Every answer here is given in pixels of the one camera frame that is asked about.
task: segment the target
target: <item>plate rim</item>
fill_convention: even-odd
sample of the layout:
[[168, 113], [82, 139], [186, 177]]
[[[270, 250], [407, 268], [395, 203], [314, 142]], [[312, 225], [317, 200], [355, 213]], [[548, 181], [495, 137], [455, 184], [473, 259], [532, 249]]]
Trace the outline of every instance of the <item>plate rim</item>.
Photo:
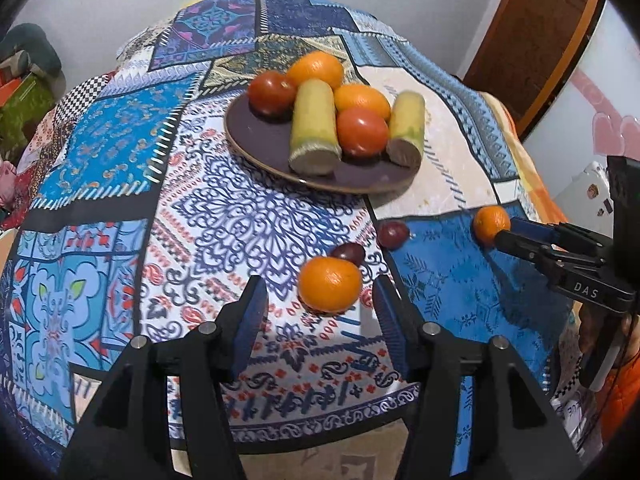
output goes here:
[[229, 131], [229, 127], [228, 124], [226, 122], [226, 118], [227, 115], [229, 113], [229, 110], [231, 110], [231, 107], [236, 104], [240, 98], [244, 97], [246, 94], [246, 90], [244, 90], [239, 96], [236, 96], [233, 98], [233, 100], [229, 103], [229, 105], [226, 107], [225, 110], [225, 115], [223, 117], [223, 126], [225, 129], [225, 137], [226, 140], [228, 141], [229, 145], [231, 145], [233, 147], [233, 149], [239, 153], [239, 155], [243, 156], [244, 158], [246, 158], [248, 161], [250, 161], [252, 164], [258, 166], [259, 168], [261, 168], [264, 171], [267, 171], [268, 173], [274, 174], [276, 176], [279, 176], [281, 178], [284, 178], [285, 180], [289, 180], [290, 182], [294, 182], [296, 184], [303, 184], [304, 186], [313, 188], [313, 189], [319, 189], [322, 191], [331, 191], [331, 192], [338, 192], [338, 193], [348, 193], [348, 194], [377, 194], [377, 193], [388, 193], [391, 191], [396, 191], [398, 189], [401, 189], [404, 186], [407, 185], [411, 185], [411, 183], [414, 181], [415, 176], [418, 174], [418, 171], [420, 170], [420, 166], [418, 166], [418, 168], [415, 169], [415, 171], [411, 174], [410, 177], [395, 182], [393, 185], [391, 186], [384, 186], [384, 185], [379, 185], [379, 186], [375, 186], [375, 187], [362, 187], [362, 188], [357, 188], [357, 187], [344, 187], [344, 186], [332, 186], [331, 184], [322, 184], [319, 182], [315, 182], [315, 181], [309, 181], [306, 180], [304, 178], [301, 178], [299, 176], [296, 176], [295, 174], [292, 173], [284, 173], [283, 171], [277, 170], [276, 168], [272, 168], [271, 166], [269, 166], [268, 164], [265, 164], [264, 162], [262, 162], [261, 160], [259, 160], [258, 158], [255, 158], [253, 155], [251, 155], [250, 153], [247, 153], [244, 149], [242, 149], [240, 147], [240, 145], [236, 142], [236, 140], [233, 138], [233, 135], [230, 133]]

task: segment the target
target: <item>patchwork tablecloth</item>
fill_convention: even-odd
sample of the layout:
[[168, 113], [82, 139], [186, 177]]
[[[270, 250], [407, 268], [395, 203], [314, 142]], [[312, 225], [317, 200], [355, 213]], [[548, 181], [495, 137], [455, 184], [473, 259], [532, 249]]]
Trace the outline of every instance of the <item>patchwork tablecloth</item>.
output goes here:
[[[313, 50], [338, 57], [347, 82], [390, 102], [406, 89], [424, 96], [424, 159], [407, 189], [318, 192], [229, 152], [229, 103], [255, 75]], [[347, 438], [398, 419], [417, 399], [418, 386], [393, 369], [372, 309], [381, 273], [425, 319], [466, 338], [507, 336], [549, 388], [548, 357], [570, 303], [530, 264], [483, 251], [470, 236], [474, 212], [488, 204], [562, 219], [499, 102], [370, 14], [325, 0], [205, 0], [133, 38], [120, 61], [97, 97], [85, 84], [58, 105], [53, 123], [72, 117], [72, 133], [0, 280], [0, 410], [52, 469], [135, 334], [184, 336], [236, 300], [251, 274], [266, 280], [269, 315], [248, 368], [223, 392], [241, 452]], [[393, 252], [375, 241], [387, 218], [412, 231]], [[301, 265], [349, 240], [366, 248], [359, 302], [340, 316], [307, 312], [296, 294]], [[167, 387], [179, 452], [178, 380]], [[470, 437], [470, 381], [462, 388], [453, 472], [465, 468]]]

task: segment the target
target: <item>table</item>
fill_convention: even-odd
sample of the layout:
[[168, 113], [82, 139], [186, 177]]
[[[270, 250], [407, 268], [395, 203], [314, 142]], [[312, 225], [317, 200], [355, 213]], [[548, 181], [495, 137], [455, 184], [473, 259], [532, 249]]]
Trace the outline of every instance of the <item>table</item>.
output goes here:
[[[407, 189], [319, 192], [229, 152], [229, 103], [262, 70], [286, 70], [313, 50], [338, 57], [347, 82], [390, 102], [406, 89], [424, 96], [424, 159]], [[265, 460], [283, 467], [256, 456], [274, 452], [289, 452], [300, 472], [315, 463], [327, 476], [340, 467], [391, 477], [385, 468], [394, 470], [406, 437], [399, 419], [418, 387], [393, 370], [380, 333], [370, 295], [380, 273], [426, 320], [472, 339], [507, 336], [549, 388], [548, 358], [573, 322], [570, 302], [530, 264], [483, 251], [470, 235], [474, 211], [488, 204], [562, 219], [495, 98], [370, 14], [326, 0], [204, 0], [133, 38], [121, 59], [97, 98], [80, 99], [86, 111], [75, 115], [0, 280], [0, 399], [52, 469], [133, 335], [183, 336], [236, 300], [251, 274], [267, 283], [269, 315], [248, 368], [223, 392], [251, 478], [266, 474]], [[62, 105], [56, 114], [66, 116], [74, 100]], [[389, 218], [412, 231], [397, 251], [375, 241]], [[366, 248], [359, 302], [340, 316], [309, 313], [296, 294], [300, 266], [348, 240]], [[563, 355], [575, 365], [575, 351]], [[461, 387], [453, 472], [465, 468], [470, 436], [472, 388]], [[180, 468], [177, 379], [168, 393]]]

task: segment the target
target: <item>heart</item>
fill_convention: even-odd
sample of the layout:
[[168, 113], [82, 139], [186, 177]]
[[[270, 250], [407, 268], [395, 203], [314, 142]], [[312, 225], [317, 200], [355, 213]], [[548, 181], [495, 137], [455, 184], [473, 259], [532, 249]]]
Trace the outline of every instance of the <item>heart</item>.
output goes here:
[[633, 116], [625, 116], [620, 124], [620, 133], [625, 139], [625, 156], [640, 160], [640, 123]]
[[593, 153], [597, 155], [622, 155], [625, 151], [625, 139], [619, 132], [613, 131], [611, 118], [598, 112], [593, 116]]

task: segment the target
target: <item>fruit plate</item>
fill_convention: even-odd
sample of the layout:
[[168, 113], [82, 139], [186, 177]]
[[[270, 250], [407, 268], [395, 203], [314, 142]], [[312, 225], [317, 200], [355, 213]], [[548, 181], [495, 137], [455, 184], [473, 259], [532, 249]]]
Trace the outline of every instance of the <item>fruit plate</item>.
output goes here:
[[249, 107], [246, 93], [232, 101], [226, 110], [225, 130], [231, 147], [256, 166], [315, 189], [382, 193], [409, 186], [418, 172], [418, 168], [403, 168], [392, 163], [383, 154], [373, 160], [341, 160], [330, 175], [298, 175], [289, 167], [291, 121], [275, 123], [261, 119]]

